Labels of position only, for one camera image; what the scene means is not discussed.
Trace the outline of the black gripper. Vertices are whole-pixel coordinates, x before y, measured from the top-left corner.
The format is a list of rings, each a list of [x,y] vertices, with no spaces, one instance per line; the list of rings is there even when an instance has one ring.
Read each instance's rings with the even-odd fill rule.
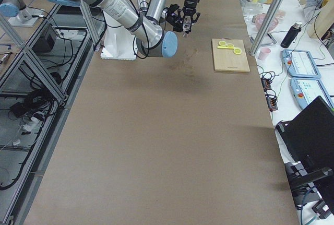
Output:
[[[165,13],[166,21],[173,26],[173,30],[176,32],[183,31],[183,23],[185,22],[185,11],[180,9],[178,4],[171,4],[166,8]]]
[[[197,3],[199,0],[184,0],[183,9],[185,11],[185,15],[193,18],[196,15],[196,18],[193,20],[193,23],[196,23],[200,17],[200,13],[197,12]]]

